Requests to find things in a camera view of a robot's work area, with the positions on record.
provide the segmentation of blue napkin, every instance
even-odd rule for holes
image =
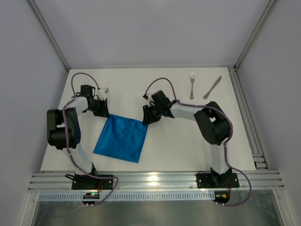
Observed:
[[[93,153],[138,163],[147,127],[141,121],[111,114]]]

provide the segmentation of metal bracket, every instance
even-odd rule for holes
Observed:
[[[97,175],[101,178],[110,178],[113,175]],[[112,190],[113,179],[94,179],[87,175],[71,175],[66,174],[66,178],[72,180],[72,190],[98,190],[101,186],[102,190]]]
[[[253,161],[257,170],[268,170],[262,154],[253,154]]]
[[[212,179],[211,179],[211,173],[197,173],[197,185],[198,188],[227,188],[227,183],[224,185],[221,185],[220,187],[217,187]],[[239,181],[236,173],[231,173],[229,176],[228,181],[230,182],[231,188],[238,188],[239,187]]]

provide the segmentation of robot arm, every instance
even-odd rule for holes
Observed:
[[[217,187],[227,183],[232,169],[224,159],[223,142],[230,135],[230,125],[226,119],[214,110],[183,106],[175,100],[170,101],[161,90],[143,97],[149,101],[148,105],[143,106],[144,125],[157,122],[162,116],[196,121],[203,138],[210,144],[212,181]],[[222,111],[216,102],[212,101],[207,106]]]
[[[69,146],[70,152],[75,163],[80,166],[85,172],[95,173],[95,168],[92,162],[87,158],[81,144],[81,132],[79,128],[78,116],[87,110],[92,111],[95,116],[109,118],[110,114],[107,108],[106,94],[109,92],[107,88],[99,89],[96,95],[93,95],[95,88],[89,85],[82,85],[80,92],[76,94],[75,101],[73,101],[65,110],[68,124]],[[66,150],[66,134],[63,124],[62,110],[51,109],[47,111],[47,140],[51,146],[67,155]],[[75,167],[77,175],[83,174]]]

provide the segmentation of cable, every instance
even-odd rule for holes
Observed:
[[[228,187],[228,191],[229,191],[229,195],[231,194],[231,182],[228,180],[228,184],[229,184],[229,186],[227,186]]]
[[[91,177],[91,178],[95,178],[95,179],[101,179],[101,180],[104,180],[104,179],[116,179],[116,183],[114,185],[114,187],[112,188],[112,190],[100,201],[98,201],[97,203],[94,204],[94,206],[96,205],[99,205],[101,203],[103,203],[111,194],[112,192],[115,190],[116,186],[117,186],[117,183],[118,183],[118,177],[97,177],[97,176],[94,176],[92,174],[89,174],[87,172],[85,172],[78,164],[76,164],[76,162],[74,161],[74,158],[69,150],[69,136],[68,136],[68,124],[67,124],[67,119],[66,119],[66,108],[69,104],[71,104],[73,101],[75,101],[75,98],[76,98],[76,95],[75,95],[75,90],[74,90],[74,85],[73,85],[73,79],[76,75],[78,74],[84,74],[84,75],[87,75],[88,77],[90,77],[97,85],[97,89],[100,89],[99,86],[98,86],[98,83],[96,82],[96,80],[89,74],[87,73],[76,73],[72,76],[71,78],[71,89],[72,89],[72,92],[73,92],[73,98],[71,101],[69,101],[68,103],[65,104],[65,106],[63,107],[63,110],[62,110],[62,113],[63,113],[63,121],[64,121],[64,124],[65,124],[65,135],[66,135],[66,148],[67,148],[67,152],[70,156],[70,160],[71,162],[73,163],[73,165],[79,170],[81,171],[82,173],[86,174],[87,176]]]
[[[102,182],[100,181],[100,182],[99,182],[98,189],[97,189],[98,195],[99,195],[99,193],[101,192],[101,190],[102,190]]]
[[[97,97],[97,100],[99,100],[99,96],[98,95],[94,95],[93,96],[93,99],[94,99],[94,97]]]
[[[206,172],[199,170],[198,173],[200,173],[200,172],[207,174]]]
[[[251,185],[250,179],[247,177],[247,175],[246,175],[243,171],[241,171],[241,170],[239,170],[239,169],[236,169],[236,168],[232,167],[232,166],[228,163],[227,143],[228,143],[228,142],[231,140],[231,138],[233,137],[233,124],[232,124],[232,122],[230,121],[230,119],[226,116],[226,114],[225,114],[224,112],[220,111],[219,109],[216,109],[215,107],[211,107],[211,106],[207,106],[207,105],[190,105],[190,104],[184,104],[184,103],[181,103],[181,102],[177,99],[177,97],[176,97],[176,95],[175,95],[175,91],[174,91],[174,86],[173,86],[173,84],[171,83],[171,81],[170,81],[168,78],[162,77],[162,78],[155,79],[155,80],[148,86],[148,88],[146,89],[145,95],[146,95],[147,91],[149,90],[149,88],[150,88],[155,82],[157,82],[157,81],[159,81],[159,80],[166,80],[166,81],[169,82],[169,84],[170,84],[170,86],[171,86],[171,89],[172,89],[172,91],[173,91],[174,99],[176,100],[176,102],[177,102],[178,104],[180,104],[180,105],[182,105],[182,106],[186,106],[186,107],[207,108],[207,109],[210,109],[210,110],[214,110],[214,111],[218,112],[219,114],[221,114],[223,117],[225,117],[225,119],[227,120],[227,122],[228,122],[228,124],[229,124],[229,126],[230,126],[230,135],[229,135],[228,139],[225,140],[225,142],[224,142],[224,144],[223,144],[223,145],[224,145],[224,157],[225,157],[226,165],[227,165],[229,168],[231,168],[231,169],[233,169],[233,170],[236,170],[236,171],[240,172],[242,175],[244,175],[244,177],[246,178],[246,180],[247,180],[247,182],[248,182],[248,184],[249,184],[249,186],[250,186],[250,191],[249,191],[249,194],[248,194],[248,196],[246,197],[246,199],[243,200],[242,202],[237,203],[237,204],[225,204],[224,206],[235,207],[235,206],[239,206],[239,205],[244,204],[244,203],[245,203],[246,201],[248,201],[248,200],[250,199],[250,197],[251,197],[251,193],[252,193],[252,185]]]

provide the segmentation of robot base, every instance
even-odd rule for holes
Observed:
[[[110,178],[113,175],[97,175],[102,178]],[[87,175],[66,174],[65,177],[72,180],[72,190],[98,190],[101,182],[102,190],[112,190],[113,179],[94,179]]]
[[[238,188],[239,181],[236,173],[231,173],[225,183],[217,186],[212,180],[212,173],[199,172],[196,175],[198,188],[227,188],[228,181],[231,188]]]

